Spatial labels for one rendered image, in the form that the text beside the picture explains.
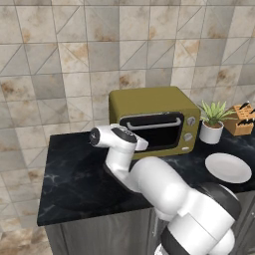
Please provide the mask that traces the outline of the green plant in white pot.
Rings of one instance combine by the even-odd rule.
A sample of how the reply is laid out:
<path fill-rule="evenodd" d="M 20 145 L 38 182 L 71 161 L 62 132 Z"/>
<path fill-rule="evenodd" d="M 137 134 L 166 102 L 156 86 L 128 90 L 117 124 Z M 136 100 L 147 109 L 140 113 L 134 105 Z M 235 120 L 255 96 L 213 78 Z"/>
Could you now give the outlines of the green plant in white pot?
<path fill-rule="evenodd" d="M 226 103 L 214 103 L 210 105 L 202 101 L 199 105 L 202 110 L 201 129 L 199 138 L 207 144 L 217 144 L 220 141 L 224 123 L 226 121 L 235 121 L 233 110 L 226 110 Z"/>

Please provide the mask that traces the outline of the round white plate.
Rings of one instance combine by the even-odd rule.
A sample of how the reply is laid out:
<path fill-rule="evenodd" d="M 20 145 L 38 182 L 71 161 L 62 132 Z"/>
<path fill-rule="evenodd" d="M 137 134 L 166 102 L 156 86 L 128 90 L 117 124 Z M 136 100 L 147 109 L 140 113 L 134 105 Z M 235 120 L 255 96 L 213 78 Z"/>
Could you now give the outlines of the round white plate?
<path fill-rule="evenodd" d="M 228 153 L 212 153 L 205 159 L 207 170 L 229 183 L 244 183 L 252 176 L 251 167 L 241 158 Z"/>

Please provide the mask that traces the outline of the olive green toaster oven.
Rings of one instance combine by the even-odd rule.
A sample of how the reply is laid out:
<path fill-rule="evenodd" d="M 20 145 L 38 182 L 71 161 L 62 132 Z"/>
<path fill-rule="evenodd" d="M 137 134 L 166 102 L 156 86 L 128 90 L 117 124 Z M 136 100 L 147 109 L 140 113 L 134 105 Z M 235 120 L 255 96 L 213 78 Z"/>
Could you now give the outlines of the olive green toaster oven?
<path fill-rule="evenodd" d="M 109 95 L 109 119 L 111 124 L 120 124 L 123 117 L 179 112 L 184 116 L 182 132 L 177 147 L 157 151 L 136 151 L 133 159 L 146 156 L 169 156 L 189 153 L 193 150 L 199 127 L 201 111 L 198 106 L 178 87 L 139 88 L 111 91 Z M 194 126 L 187 119 L 195 117 Z M 185 141 L 183 136 L 192 133 L 193 138 Z"/>

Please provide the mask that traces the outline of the wooden knife block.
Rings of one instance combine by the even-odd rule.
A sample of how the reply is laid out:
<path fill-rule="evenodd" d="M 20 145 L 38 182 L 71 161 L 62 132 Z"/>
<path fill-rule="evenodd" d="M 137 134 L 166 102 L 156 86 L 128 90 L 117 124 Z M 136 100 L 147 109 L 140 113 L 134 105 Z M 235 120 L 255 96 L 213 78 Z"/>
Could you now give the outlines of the wooden knife block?
<path fill-rule="evenodd" d="M 255 127 L 255 123 L 245 126 L 237 125 L 242 120 L 255 118 L 255 109 L 253 109 L 250 104 L 244 109 L 239 110 L 241 106 L 242 105 L 232 106 L 230 108 L 232 114 L 229 116 L 228 120 L 224 122 L 224 127 L 234 136 L 250 134 Z"/>

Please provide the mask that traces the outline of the black glass toaster oven door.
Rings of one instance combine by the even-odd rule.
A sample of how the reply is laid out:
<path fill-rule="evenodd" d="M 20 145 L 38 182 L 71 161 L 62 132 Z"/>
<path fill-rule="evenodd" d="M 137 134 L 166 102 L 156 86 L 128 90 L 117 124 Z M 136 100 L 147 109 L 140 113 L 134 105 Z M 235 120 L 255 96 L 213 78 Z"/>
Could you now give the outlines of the black glass toaster oven door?
<path fill-rule="evenodd" d="M 146 149 L 147 151 L 157 151 L 177 147 L 184 122 L 184 116 L 182 113 L 165 112 L 152 115 L 123 117 L 120 119 L 120 125 L 126 127 L 127 123 L 131 123 L 133 126 L 138 127 L 156 124 L 167 124 L 174 123 L 176 118 L 181 119 L 181 124 L 177 127 L 130 130 L 136 135 L 148 141 L 148 147 Z"/>

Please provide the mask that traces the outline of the grey cupboard door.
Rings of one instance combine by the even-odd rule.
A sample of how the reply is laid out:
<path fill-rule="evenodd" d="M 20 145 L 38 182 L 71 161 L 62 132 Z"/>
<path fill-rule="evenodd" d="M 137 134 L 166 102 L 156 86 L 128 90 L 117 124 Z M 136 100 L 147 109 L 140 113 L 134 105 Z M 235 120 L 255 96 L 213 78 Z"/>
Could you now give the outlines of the grey cupboard door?
<path fill-rule="evenodd" d="M 53 255 L 150 255 L 152 210 L 45 227 Z"/>
<path fill-rule="evenodd" d="M 255 191 L 238 193 L 242 211 L 233 226 L 235 246 L 230 255 L 255 255 Z"/>

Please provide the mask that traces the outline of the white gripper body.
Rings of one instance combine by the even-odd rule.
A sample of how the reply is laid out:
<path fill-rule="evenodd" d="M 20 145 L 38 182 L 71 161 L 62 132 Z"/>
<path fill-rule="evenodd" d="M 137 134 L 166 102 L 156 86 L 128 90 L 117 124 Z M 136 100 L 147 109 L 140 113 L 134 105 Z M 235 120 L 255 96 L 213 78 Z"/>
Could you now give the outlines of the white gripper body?
<path fill-rule="evenodd" d="M 148 141 L 138 136 L 136 138 L 135 151 L 144 151 L 147 149 L 147 147 L 148 147 Z"/>

